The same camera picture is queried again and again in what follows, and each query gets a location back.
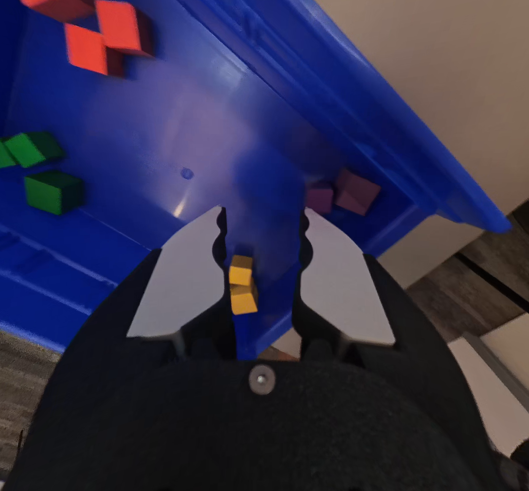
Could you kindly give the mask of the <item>yellow cube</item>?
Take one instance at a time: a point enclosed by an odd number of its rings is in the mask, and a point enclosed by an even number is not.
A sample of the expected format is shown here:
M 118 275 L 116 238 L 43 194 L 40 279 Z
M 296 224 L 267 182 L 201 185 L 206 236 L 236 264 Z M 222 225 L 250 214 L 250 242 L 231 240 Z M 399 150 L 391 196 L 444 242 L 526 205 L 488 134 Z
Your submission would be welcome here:
M 252 269 L 252 257 L 233 255 L 228 271 L 228 280 L 230 285 L 249 287 L 253 280 Z
M 251 314 L 258 311 L 258 291 L 255 281 L 249 285 L 230 284 L 231 310 L 233 315 Z

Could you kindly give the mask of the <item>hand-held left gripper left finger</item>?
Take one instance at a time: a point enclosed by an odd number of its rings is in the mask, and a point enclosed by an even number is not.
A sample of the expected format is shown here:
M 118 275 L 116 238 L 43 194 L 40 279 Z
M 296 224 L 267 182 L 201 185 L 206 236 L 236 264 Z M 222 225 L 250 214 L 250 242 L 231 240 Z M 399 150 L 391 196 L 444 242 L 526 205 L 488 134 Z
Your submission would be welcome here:
M 172 336 L 223 298 L 226 219 L 214 206 L 163 244 L 127 337 Z

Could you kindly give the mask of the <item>blue plastic bin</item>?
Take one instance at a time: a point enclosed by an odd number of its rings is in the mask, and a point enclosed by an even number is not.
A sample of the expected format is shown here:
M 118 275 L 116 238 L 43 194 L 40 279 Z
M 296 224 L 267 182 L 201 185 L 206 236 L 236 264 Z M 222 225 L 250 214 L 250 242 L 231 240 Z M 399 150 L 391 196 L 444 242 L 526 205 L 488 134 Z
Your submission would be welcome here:
M 252 359 L 292 326 L 303 186 L 342 167 L 381 186 L 365 217 L 328 219 L 379 257 L 427 217 L 510 222 L 314 0 L 115 0 L 151 20 L 155 58 L 125 77 L 69 64 L 63 25 L 1 0 L 1 136 L 48 131 L 63 160 L 1 170 L 1 329 L 62 352 L 142 261 L 219 204 L 226 245 L 256 258 L 260 311 L 236 321 Z M 64 215 L 24 176 L 83 180 Z

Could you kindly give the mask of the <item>purple cube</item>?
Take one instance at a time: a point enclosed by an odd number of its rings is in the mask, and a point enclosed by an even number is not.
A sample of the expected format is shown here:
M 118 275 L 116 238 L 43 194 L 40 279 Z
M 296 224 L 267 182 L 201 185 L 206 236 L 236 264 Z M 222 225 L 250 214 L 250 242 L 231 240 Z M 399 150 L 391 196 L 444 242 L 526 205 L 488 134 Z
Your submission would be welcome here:
M 332 212 L 334 188 L 327 182 L 316 182 L 306 188 L 304 207 L 320 215 Z
M 365 217 L 378 197 L 381 187 L 347 169 L 342 169 L 334 182 L 334 204 Z

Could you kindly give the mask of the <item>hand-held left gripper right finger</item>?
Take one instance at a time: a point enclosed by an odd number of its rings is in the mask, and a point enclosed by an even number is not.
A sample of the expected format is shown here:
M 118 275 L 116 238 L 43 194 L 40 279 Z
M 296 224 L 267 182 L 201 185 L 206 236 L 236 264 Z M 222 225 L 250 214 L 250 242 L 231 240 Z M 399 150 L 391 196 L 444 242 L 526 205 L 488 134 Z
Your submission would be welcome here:
M 347 355 L 353 345 L 391 350 L 396 339 L 362 250 L 310 208 L 301 214 L 299 236 L 301 355 L 317 341 L 333 355 Z

